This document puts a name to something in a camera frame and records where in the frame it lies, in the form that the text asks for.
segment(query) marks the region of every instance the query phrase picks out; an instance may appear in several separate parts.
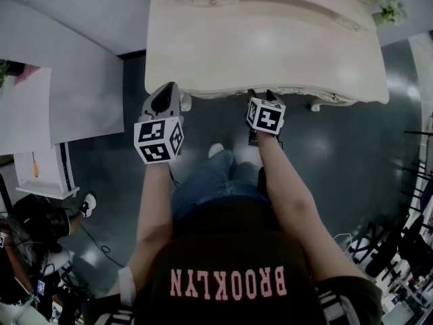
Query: jeans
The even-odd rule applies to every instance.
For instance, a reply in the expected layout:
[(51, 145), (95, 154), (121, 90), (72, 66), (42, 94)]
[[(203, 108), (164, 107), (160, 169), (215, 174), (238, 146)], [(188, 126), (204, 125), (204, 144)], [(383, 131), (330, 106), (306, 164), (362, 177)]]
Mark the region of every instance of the jeans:
[(251, 162), (236, 165), (234, 160), (232, 151), (222, 150), (193, 171), (171, 198), (173, 221), (217, 198), (248, 196), (268, 202), (257, 192), (258, 167)]

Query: gray floor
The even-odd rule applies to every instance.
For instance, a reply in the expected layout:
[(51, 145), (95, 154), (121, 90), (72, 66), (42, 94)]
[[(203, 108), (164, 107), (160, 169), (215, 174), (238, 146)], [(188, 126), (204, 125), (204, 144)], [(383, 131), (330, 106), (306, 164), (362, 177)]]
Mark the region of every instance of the gray floor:
[[(284, 150), (311, 189), (324, 223), (332, 234), (357, 233), (368, 221), (392, 219), (397, 204), (405, 200), (401, 188), (413, 185), (412, 176), (401, 171), (417, 158), (419, 138), (404, 130), (421, 127), (417, 76), (409, 43), (383, 48), (390, 87), (390, 103), (356, 104), (346, 108), (323, 106), (314, 113), (312, 97), (287, 95), (286, 122), (281, 133)], [(85, 227), (110, 256), (125, 264), (133, 250), (144, 165), (133, 147), (133, 124), (146, 97), (143, 88), (145, 59), (124, 65), (125, 133), (70, 143), (78, 197), (87, 191), (98, 205)], [(220, 100), (193, 98), (185, 113), (185, 141), (181, 156), (172, 165), (182, 181), (201, 160), (211, 144), (232, 148), (239, 162), (259, 163), (258, 150), (247, 146), (244, 123), (245, 96)], [(76, 252), (74, 264), (97, 295), (106, 293), (116, 278), (117, 267), (99, 252), (80, 230), (63, 240)]]

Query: person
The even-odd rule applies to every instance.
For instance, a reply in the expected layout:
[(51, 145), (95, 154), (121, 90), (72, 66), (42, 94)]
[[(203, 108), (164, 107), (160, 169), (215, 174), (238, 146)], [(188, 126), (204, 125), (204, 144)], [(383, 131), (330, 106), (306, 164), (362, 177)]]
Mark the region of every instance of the person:
[(220, 144), (171, 201), (169, 165), (146, 167), (135, 250), (110, 296), (83, 306), (85, 324), (380, 324), (380, 289), (335, 243), (278, 141), (257, 141), (268, 196), (258, 169)]
[(46, 198), (28, 195), (17, 201), (7, 217), (0, 215), (4, 286), (0, 288), (0, 302), (15, 304), (32, 297), (38, 280), (69, 260), (68, 252), (62, 250), (57, 240), (76, 232), (95, 207), (96, 199), (89, 193), (78, 212), (68, 216), (65, 209), (53, 208)]

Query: vase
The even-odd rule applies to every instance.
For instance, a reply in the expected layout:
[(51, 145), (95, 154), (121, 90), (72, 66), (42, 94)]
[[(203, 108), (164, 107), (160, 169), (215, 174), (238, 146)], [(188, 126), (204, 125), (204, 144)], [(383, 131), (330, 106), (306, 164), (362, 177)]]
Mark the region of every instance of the vase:
[(375, 14), (373, 14), (373, 20), (376, 23), (376, 26), (383, 25), (383, 24), (387, 23), (387, 21), (382, 16), (381, 12), (376, 12)]

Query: flower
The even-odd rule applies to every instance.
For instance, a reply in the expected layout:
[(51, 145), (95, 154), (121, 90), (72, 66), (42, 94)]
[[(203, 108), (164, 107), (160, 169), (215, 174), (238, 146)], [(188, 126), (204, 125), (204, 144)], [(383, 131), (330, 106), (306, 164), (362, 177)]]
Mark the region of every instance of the flower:
[(383, 19), (393, 22), (397, 26), (402, 25), (409, 15), (401, 0), (382, 0), (380, 8), (382, 8)]

